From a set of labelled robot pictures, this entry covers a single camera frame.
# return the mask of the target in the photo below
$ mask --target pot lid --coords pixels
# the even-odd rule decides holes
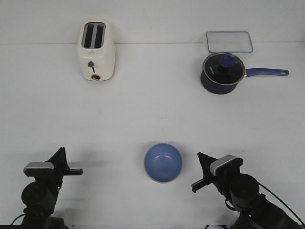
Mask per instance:
[[[236,84],[245,75],[243,62],[226,52],[208,56],[203,63],[203,71],[211,81],[221,85]]]

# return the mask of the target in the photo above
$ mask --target blue knob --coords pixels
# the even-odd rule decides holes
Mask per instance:
[[[221,56],[219,63],[224,68],[231,68],[234,65],[235,58],[231,55],[224,54]]]

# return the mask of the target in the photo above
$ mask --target container lid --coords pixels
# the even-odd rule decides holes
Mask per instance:
[[[204,74],[213,82],[220,85],[238,83],[245,75],[243,62],[227,52],[209,55],[203,63]]]
[[[253,46],[247,31],[209,31],[206,33],[209,53],[252,53]]]

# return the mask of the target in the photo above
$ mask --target saucepan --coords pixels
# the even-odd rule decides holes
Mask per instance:
[[[246,69],[237,56],[228,52],[217,52],[205,59],[201,83],[206,90],[214,94],[227,94],[233,91],[244,77],[253,75],[287,76],[289,71],[272,68]]]

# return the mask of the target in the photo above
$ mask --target white wall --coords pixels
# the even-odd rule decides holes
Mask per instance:
[[[0,44],[76,43],[83,20],[113,25],[116,43],[203,42],[247,30],[254,42],[305,41],[304,0],[1,0]]]

